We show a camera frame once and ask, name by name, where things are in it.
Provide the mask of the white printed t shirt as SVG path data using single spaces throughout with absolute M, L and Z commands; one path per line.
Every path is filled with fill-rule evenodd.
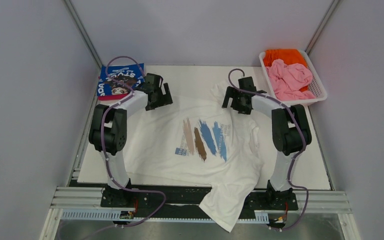
M 174 96 L 172 104 L 141 112 L 123 159 L 130 174 L 209 185 L 199 208 L 231 232 L 264 163 L 257 123 L 222 108 L 227 86 L 216 84 L 212 100 Z

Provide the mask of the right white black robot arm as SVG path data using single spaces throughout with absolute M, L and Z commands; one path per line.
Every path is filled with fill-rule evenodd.
M 266 191 L 257 195 L 256 205 L 263 210 L 297 210 L 292 173 L 299 155 L 312 142 L 305 108 L 301 104 L 287 106 L 265 91 L 257 90 L 252 77 L 240 78 L 238 84 L 238 87 L 226 88 L 222 107 L 231 107 L 245 115 L 257 111 L 269 117 L 277 150 L 273 174 Z

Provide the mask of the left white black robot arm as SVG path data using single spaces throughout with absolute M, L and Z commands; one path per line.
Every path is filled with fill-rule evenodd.
M 95 106 L 88 140 L 101 155 L 107 173 L 102 207 L 128 207 L 133 203 L 134 195 L 140 192 L 130 188 L 131 180 L 123 159 L 128 138 L 128 118 L 139 110 L 150 111 L 172 103 L 169 85 L 163 77 L 148 73 L 134 93 L 111 105 Z

